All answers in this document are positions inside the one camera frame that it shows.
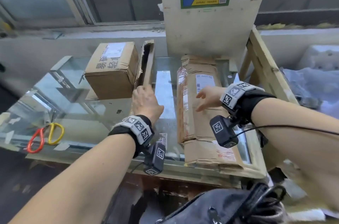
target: wooden frame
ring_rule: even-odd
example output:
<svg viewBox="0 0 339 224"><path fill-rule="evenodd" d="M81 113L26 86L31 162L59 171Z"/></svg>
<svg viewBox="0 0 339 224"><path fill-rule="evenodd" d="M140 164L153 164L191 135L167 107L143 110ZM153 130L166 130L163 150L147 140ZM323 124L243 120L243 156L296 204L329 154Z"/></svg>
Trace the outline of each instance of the wooden frame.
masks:
<svg viewBox="0 0 339 224"><path fill-rule="evenodd" d="M299 104L255 26L251 30L246 46L247 52L239 71L240 80L244 81L247 78L248 68L252 63L254 71L249 79L250 84L262 84L265 91L277 98ZM262 149L262 154L267 170L273 169L286 159L271 144Z"/></svg>

